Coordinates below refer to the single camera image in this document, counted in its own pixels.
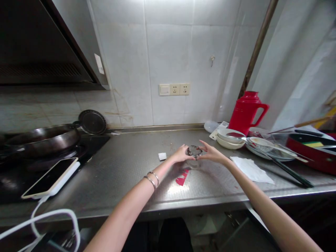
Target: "yellow sponge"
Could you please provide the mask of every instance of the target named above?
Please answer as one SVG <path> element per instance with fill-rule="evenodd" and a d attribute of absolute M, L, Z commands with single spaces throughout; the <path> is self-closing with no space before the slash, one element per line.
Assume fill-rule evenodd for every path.
<path fill-rule="evenodd" d="M 313 147 L 313 148 L 324 146 L 323 143 L 321 143 L 321 142 L 306 142 L 306 143 L 303 143 L 303 144 L 306 145 L 306 146 L 309 146 L 309 147 Z"/>

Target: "stainless steel countertop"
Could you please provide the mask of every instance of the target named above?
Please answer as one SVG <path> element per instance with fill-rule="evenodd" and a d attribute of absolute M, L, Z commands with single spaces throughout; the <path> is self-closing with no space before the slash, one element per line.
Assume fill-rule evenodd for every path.
<path fill-rule="evenodd" d="M 100 225 L 121 198 L 150 170 L 160 164 L 158 153 L 167 156 L 182 144 L 199 145 L 199 139 L 215 146 L 226 156 L 253 159 L 275 184 L 256 183 L 277 203 L 299 201 L 336 192 L 335 176 L 315 171 L 298 161 L 287 165 L 309 180 L 314 188 L 300 187 L 290 175 L 272 161 L 262 159 L 246 148 L 228 150 L 209 138 L 204 129 L 123 133 L 112 136 L 72 180 L 53 199 L 42 204 L 38 214 L 60 208 L 72 209 L 80 226 Z M 183 186 L 175 179 L 188 163 L 176 164 L 151 197 L 139 220 L 159 219 L 205 212 L 245 208 L 248 198 L 222 165 L 202 160 L 199 169 L 190 170 Z M 8 227 L 29 218 L 35 202 L 0 205 L 0 227 Z M 71 226 L 67 216 L 44 221 Z"/>

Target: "red container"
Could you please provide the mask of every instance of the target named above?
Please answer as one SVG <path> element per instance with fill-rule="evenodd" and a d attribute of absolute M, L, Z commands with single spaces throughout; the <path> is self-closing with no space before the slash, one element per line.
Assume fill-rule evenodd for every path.
<path fill-rule="evenodd" d="M 306 146 L 303 144 L 305 142 L 321 142 L 323 145 L 327 146 L 336 145 L 336 141 L 306 134 L 289 134 L 286 142 L 286 146 L 288 148 L 313 160 L 307 160 L 308 163 L 304 163 L 305 165 L 322 172 L 336 175 L 336 152 L 335 155 L 333 155 L 322 150 Z"/>
<path fill-rule="evenodd" d="M 245 91 L 244 96 L 236 102 L 228 128 L 247 135 L 250 127 L 255 127 L 260 123 L 269 107 L 269 105 L 261 103 L 258 92 Z M 253 124 L 258 108 L 263 108 L 264 111 L 258 121 Z"/>

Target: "range hood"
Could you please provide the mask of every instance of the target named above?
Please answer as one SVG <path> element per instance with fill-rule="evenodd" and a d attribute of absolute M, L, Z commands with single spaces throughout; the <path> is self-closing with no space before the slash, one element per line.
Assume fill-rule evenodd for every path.
<path fill-rule="evenodd" d="M 2 0 L 0 85 L 109 89 L 84 0 Z"/>

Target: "bracelet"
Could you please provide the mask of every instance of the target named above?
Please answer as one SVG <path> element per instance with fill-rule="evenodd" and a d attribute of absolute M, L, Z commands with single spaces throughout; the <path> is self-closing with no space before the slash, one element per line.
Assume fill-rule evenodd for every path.
<path fill-rule="evenodd" d="M 152 173 L 155 177 L 156 177 L 156 179 L 157 179 L 157 184 L 159 185 L 159 178 L 157 177 L 157 175 L 154 173 L 154 172 L 152 172 L 152 171 L 150 171 L 150 172 L 148 172 L 148 173 Z"/>
<path fill-rule="evenodd" d="M 144 178 L 148 179 L 154 186 L 154 191 L 156 190 L 156 185 L 154 183 L 154 181 L 150 178 L 150 177 L 147 177 L 147 176 L 144 176 Z"/>

